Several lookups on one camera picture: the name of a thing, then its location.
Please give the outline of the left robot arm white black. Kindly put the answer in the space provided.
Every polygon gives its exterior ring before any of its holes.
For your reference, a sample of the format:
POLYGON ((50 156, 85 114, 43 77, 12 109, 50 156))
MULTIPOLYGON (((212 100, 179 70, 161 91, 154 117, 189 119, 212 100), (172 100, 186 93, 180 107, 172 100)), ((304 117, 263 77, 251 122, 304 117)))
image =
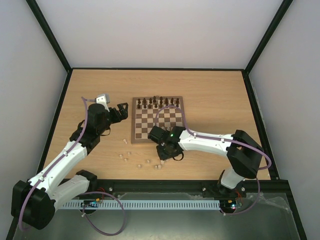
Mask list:
POLYGON ((95 102, 84 106, 85 116, 57 157, 37 175, 27 181, 18 181, 12 190, 11 215, 23 224, 38 230, 46 227, 56 211, 73 198, 94 191, 97 176, 86 170, 78 171, 70 180, 66 175, 98 145, 112 124, 128 118, 128 103, 108 107, 95 102))

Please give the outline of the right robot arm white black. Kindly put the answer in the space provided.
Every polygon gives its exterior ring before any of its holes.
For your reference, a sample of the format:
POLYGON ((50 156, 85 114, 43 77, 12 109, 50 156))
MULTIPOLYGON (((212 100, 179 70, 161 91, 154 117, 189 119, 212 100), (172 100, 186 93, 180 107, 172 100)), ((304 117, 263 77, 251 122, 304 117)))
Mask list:
POLYGON ((192 131, 183 126, 165 130, 154 126, 148 139, 157 144, 160 160, 184 157, 185 151, 200 151, 225 157, 230 167, 223 170, 218 180, 218 191, 229 196, 244 179, 257 177, 262 148, 245 131, 236 130, 234 134, 211 134, 192 131))

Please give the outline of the wooden chess board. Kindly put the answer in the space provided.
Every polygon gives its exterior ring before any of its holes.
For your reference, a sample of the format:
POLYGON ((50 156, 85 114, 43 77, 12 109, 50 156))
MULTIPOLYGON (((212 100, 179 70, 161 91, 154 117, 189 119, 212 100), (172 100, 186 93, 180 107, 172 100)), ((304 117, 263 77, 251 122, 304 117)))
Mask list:
POLYGON ((148 134, 154 125, 164 129, 171 130, 175 126, 183 127, 181 110, 184 110, 184 99, 181 95, 156 95, 156 104, 153 103, 154 96, 138 96, 132 99, 131 114, 131 143, 149 144, 148 134), (149 99, 152 98, 152 108, 149 109, 149 99), (171 105, 171 98, 174 98, 174 105, 171 105), (176 105, 176 99, 179 98, 179 105, 176 105))

